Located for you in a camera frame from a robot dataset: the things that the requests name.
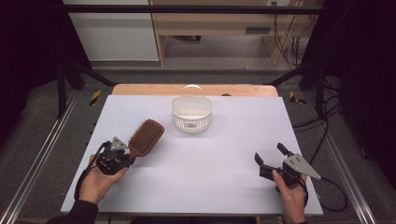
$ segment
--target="cable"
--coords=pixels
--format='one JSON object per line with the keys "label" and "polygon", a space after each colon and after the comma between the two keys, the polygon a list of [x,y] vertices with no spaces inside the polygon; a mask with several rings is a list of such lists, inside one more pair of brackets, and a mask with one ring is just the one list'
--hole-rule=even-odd
{"label": "cable", "polygon": [[[340,111],[341,111],[340,105],[336,105],[334,108],[336,108],[336,107],[338,107],[337,110],[334,111],[334,112],[332,112],[332,113],[330,114],[330,116],[328,116],[328,118],[332,117],[332,116],[335,115],[337,112],[340,112]],[[309,128],[303,129],[303,130],[294,131],[294,132],[295,132],[295,133],[305,132],[305,131],[311,130],[311,129],[313,129],[313,128],[316,128],[316,127],[322,125],[324,122],[325,122],[325,121],[323,120],[321,123],[318,123],[318,124],[316,124],[316,125],[314,125],[314,126],[311,126],[311,127],[309,127]]]}
{"label": "cable", "polygon": [[290,47],[288,47],[288,49],[289,49],[289,62],[291,62],[291,58],[290,58]]}
{"label": "cable", "polygon": [[309,15],[309,20],[316,22],[316,21],[318,21],[318,18],[316,18],[315,15]]}
{"label": "cable", "polygon": [[[319,141],[319,143],[318,143],[317,148],[315,149],[314,155],[312,156],[311,160],[309,161],[309,164],[312,164],[312,162],[314,161],[315,157],[318,155],[318,151],[319,151],[321,145],[323,144],[323,141],[324,141],[324,139],[325,139],[325,137],[326,137],[326,134],[327,134],[327,132],[328,132],[328,130],[329,130],[329,117],[331,117],[332,115],[334,115],[336,112],[339,111],[339,108],[338,108],[335,112],[332,112],[335,108],[339,107],[340,104],[337,104],[337,105],[333,106],[331,109],[327,110],[327,104],[330,102],[331,99],[335,99],[336,97],[338,97],[338,95],[333,95],[332,97],[330,97],[329,99],[327,99],[327,100],[325,101],[324,121],[321,122],[320,124],[314,126],[314,127],[317,127],[317,126],[323,124],[324,122],[326,123],[326,129],[325,129],[325,131],[324,131],[324,133],[323,133],[323,135],[322,135],[322,137],[321,137],[321,139],[320,139],[320,141]],[[309,120],[309,121],[301,122],[301,123],[299,123],[299,124],[293,125],[293,128],[296,128],[296,127],[304,127],[304,126],[306,126],[306,125],[308,125],[308,124],[311,124],[311,123],[313,123],[313,122],[315,122],[315,121],[318,121],[318,120],[320,120],[319,117],[314,117],[313,119],[311,119],[311,120]],[[326,177],[322,177],[321,179],[324,180],[324,181],[327,181],[327,182],[329,182],[329,183],[331,183],[331,184],[333,184],[334,186],[336,186],[336,187],[341,191],[341,193],[342,193],[342,195],[343,195],[343,198],[344,198],[344,204],[343,204],[343,206],[342,206],[341,208],[331,208],[331,207],[329,207],[329,206],[327,206],[327,205],[325,205],[325,204],[319,202],[320,205],[321,205],[324,209],[326,209],[326,210],[328,210],[328,211],[332,211],[332,212],[343,212],[343,211],[345,211],[345,210],[347,209],[347,205],[348,205],[348,202],[347,202],[347,194],[346,194],[346,193],[342,190],[342,188],[341,188],[339,185],[337,185],[334,181],[332,181],[332,180],[330,180],[330,179],[328,179],[328,178],[326,178]]]}
{"label": "cable", "polygon": [[107,147],[108,144],[111,144],[111,143],[110,143],[109,141],[104,142],[104,143],[98,148],[98,150],[96,151],[96,153],[95,153],[95,155],[93,156],[92,160],[91,160],[90,163],[88,164],[87,168],[85,168],[85,170],[81,173],[81,176],[78,178],[78,182],[77,182],[77,184],[76,184],[76,189],[75,189],[75,194],[74,194],[75,200],[78,200],[78,198],[79,198],[79,191],[80,191],[80,189],[81,189],[82,181],[85,179],[85,177],[87,176],[88,172],[89,172],[92,168],[96,167],[96,166],[93,166],[93,167],[92,167],[93,163],[94,163],[94,162],[96,161],[96,159],[98,158],[99,153],[100,153],[100,151],[102,150],[102,148],[103,148],[103,147]]}
{"label": "cable", "polygon": [[341,187],[340,187],[339,185],[337,185],[334,181],[332,181],[332,180],[330,180],[330,179],[328,179],[328,178],[326,178],[326,177],[322,177],[321,179],[322,179],[322,180],[325,180],[325,181],[327,181],[327,182],[329,182],[329,183],[331,183],[331,184],[333,184],[333,185],[335,185],[335,186],[341,191],[341,193],[343,194],[343,198],[344,198],[344,205],[343,205],[341,208],[330,208],[330,207],[324,205],[323,203],[320,203],[320,205],[321,205],[323,208],[325,208],[325,209],[327,209],[327,210],[329,210],[329,211],[332,211],[332,212],[343,212],[343,211],[345,211],[345,210],[347,209],[347,205],[348,205],[348,202],[347,202],[347,194],[346,194],[346,193],[341,189]]}
{"label": "cable", "polygon": [[309,199],[309,193],[308,193],[308,188],[306,187],[306,183],[303,180],[302,177],[300,177],[300,180],[298,181],[298,184],[304,189],[305,191],[305,197],[304,197],[304,205],[306,206],[306,204],[308,203],[308,199]]}
{"label": "cable", "polygon": [[297,42],[296,42],[296,54],[295,54],[295,57],[296,57],[296,64],[298,64],[298,48],[300,47],[300,37],[298,36],[297,37]]}
{"label": "cable", "polygon": [[[296,17],[296,15],[294,15],[293,19],[291,20],[290,26],[286,30],[286,32],[290,29],[291,24],[293,23],[295,17]],[[284,46],[282,44],[282,41],[280,40],[279,33],[277,32],[277,15],[276,14],[274,15],[274,41],[275,41],[276,47],[279,49],[280,53],[282,54],[283,59],[286,61],[286,63],[292,65],[292,63],[289,61],[289,59],[285,55]]]}
{"label": "cable", "polygon": [[341,92],[341,89],[334,87],[326,78],[324,78],[325,90],[335,91],[336,93]]}

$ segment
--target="finger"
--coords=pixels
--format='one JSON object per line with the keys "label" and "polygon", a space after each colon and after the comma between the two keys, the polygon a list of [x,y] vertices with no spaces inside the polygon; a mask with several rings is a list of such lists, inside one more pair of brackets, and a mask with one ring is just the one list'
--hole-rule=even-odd
{"label": "finger", "polygon": [[286,186],[285,180],[283,180],[282,176],[276,170],[273,170],[273,177],[280,193],[287,194],[289,190],[288,186]]}
{"label": "finger", "polygon": [[120,169],[120,170],[116,173],[117,179],[118,179],[118,180],[122,179],[122,178],[125,176],[125,174],[126,174],[127,171],[128,171],[128,167],[124,167],[124,168]]}
{"label": "finger", "polygon": [[93,155],[93,154],[90,156],[90,162],[93,160],[94,157],[95,157],[95,155]]}
{"label": "finger", "polygon": [[306,183],[306,175],[305,174],[301,174],[301,179]]}

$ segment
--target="black pole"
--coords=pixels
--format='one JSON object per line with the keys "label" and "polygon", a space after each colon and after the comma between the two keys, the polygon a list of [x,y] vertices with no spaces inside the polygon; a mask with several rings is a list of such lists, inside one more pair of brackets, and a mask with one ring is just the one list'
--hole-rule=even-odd
{"label": "black pole", "polygon": [[79,63],[76,63],[74,61],[69,61],[68,63],[71,66],[73,66],[75,69],[77,69],[79,72],[84,73],[84,74],[86,74],[86,75],[88,75],[88,76],[90,76],[90,77],[102,82],[103,84],[105,84],[105,85],[107,85],[109,87],[114,87],[117,84],[119,84],[119,83],[113,82],[111,80],[108,80],[105,77],[100,76],[99,74],[95,73],[93,70],[91,70],[91,69],[89,69],[87,67],[84,67],[84,66],[82,66]]}
{"label": "black pole", "polygon": [[269,83],[264,83],[262,85],[271,85],[271,86],[278,86],[282,84],[283,82],[291,79],[292,77],[302,75],[306,73],[308,69],[310,69],[312,66],[312,61],[306,61],[306,63],[300,65],[299,67],[294,68],[293,70],[289,71],[286,75],[277,78],[276,80],[269,82]]}
{"label": "black pole", "polygon": [[146,6],[146,5],[44,5],[43,8],[72,13],[206,13],[206,14],[334,14],[338,8],[249,6]]}

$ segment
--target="hairbrush bristles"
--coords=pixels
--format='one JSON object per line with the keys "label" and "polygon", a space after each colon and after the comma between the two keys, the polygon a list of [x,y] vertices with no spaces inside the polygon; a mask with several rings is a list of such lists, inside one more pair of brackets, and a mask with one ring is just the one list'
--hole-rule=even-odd
{"label": "hairbrush bristles", "polygon": [[137,128],[129,140],[130,158],[144,157],[163,135],[164,127],[153,119],[147,119]]}

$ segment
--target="basket handle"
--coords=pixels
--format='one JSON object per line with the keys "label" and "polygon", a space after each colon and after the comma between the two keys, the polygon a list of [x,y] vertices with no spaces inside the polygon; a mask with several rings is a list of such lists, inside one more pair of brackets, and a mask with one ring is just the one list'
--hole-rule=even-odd
{"label": "basket handle", "polygon": [[190,85],[185,86],[185,87],[183,88],[183,90],[181,90],[181,95],[184,95],[185,90],[188,89],[188,88],[196,88],[196,89],[199,89],[199,90],[201,90],[202,96],[203,96],[203,97],[205,96],[204,90],[203,90],[200,86],[195,85],[195,84],[190,84]]}

